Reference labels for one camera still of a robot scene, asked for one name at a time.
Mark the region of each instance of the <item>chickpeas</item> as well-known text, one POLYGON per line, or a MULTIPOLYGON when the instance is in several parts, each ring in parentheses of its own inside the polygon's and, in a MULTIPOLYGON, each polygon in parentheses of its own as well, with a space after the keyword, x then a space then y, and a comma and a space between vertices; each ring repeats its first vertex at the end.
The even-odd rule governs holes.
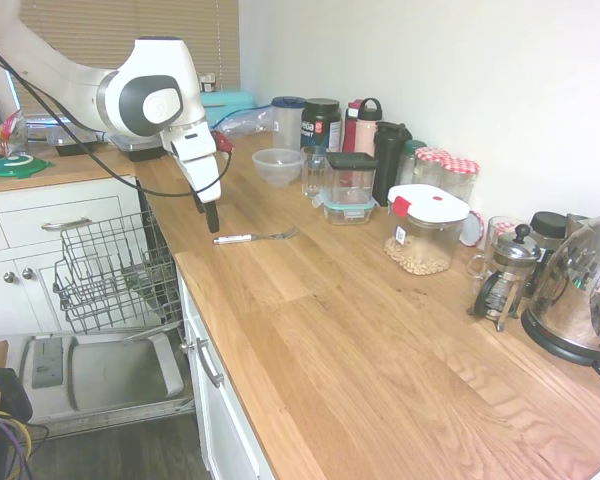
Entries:
POLYGON ((451 266, 449 257, 429 242, 414 237, 405 238, 404 245, 391 237, 384 242, 384 251, 407 272, 431 275, 451 266))

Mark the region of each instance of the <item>green plate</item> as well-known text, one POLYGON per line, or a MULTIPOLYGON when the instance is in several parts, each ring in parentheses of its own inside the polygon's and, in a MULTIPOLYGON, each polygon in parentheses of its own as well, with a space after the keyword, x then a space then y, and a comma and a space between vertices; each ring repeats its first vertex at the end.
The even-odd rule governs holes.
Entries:
POLYGON ((31 155, 20 155, 0 159, 0 177, 29 178, 47 167, 53 167, 53 163, 31 155))

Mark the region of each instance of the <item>white cabinet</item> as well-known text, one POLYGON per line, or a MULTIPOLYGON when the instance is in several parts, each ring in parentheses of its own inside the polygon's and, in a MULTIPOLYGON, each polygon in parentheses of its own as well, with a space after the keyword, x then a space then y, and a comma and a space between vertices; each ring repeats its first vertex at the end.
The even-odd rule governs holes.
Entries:
POLYGON ((0 335, 71 331, 53 293, 61 230, 138 212, 137 192, 110 178, 0 192, 0 335))
POLYGON ((34 333, 40 326, 13 261, 0 262, 0 334, 34 333))
POLYGON ((179 283, 200 446, 207 470, 214 480, 273 480, 269 465, 181 277, 179 283))

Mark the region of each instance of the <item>teal box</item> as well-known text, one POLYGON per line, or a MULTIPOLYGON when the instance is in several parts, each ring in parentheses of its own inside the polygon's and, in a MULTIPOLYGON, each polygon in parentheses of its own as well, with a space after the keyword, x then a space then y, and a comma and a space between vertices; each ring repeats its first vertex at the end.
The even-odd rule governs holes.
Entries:
POLYGON ((253 95, 241 90, 201 93, 200 99, 207 112, 209 127, 213 127, 230 113, 256 106, 253 95))

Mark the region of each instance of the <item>fork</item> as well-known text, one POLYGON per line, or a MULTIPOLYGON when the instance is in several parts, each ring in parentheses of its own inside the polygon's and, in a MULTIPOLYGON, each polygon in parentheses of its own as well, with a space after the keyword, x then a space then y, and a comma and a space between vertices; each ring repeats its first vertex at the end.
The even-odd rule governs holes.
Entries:
POLYGON ((248 235, 230 235, 228 237, 215 237, 213 239, 214 245, 226 245, 228 243, 242 243, 242 242, 253 242, 254 240, 286 240, 296 236, 300 230, 298 227, 293 227, 283 233, 276 233, 273 235, 262 235, 257 233, 251 233, 248 235))

